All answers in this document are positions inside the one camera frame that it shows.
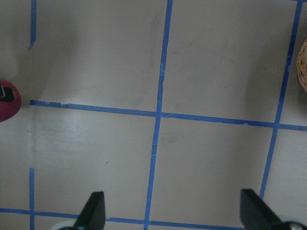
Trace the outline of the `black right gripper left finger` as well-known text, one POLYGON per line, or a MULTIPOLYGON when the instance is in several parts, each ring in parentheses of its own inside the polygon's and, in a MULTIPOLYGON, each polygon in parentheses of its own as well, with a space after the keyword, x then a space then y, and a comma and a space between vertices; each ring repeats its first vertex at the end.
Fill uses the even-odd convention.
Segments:
POLYGON ((106 222, 104 192, 93 192, 73 225, 74 230, 103 230, 106 222))

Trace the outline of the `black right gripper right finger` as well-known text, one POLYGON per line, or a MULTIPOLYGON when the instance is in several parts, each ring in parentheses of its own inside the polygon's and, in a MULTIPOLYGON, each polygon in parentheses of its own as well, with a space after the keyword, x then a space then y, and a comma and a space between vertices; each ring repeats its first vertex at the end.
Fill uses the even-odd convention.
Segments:
POLYGON ((277 230, 283 225, 252 189, 240 191, 240 220, 246 230, 277 230))

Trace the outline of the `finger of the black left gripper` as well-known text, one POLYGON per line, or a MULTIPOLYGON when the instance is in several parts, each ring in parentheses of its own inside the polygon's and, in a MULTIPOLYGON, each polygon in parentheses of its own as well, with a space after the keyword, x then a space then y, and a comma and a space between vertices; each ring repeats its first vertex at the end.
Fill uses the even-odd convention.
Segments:
POLYGON ((0 100, 1 101, 14 101, 14 92, 12 85, 0 84, 0 100))

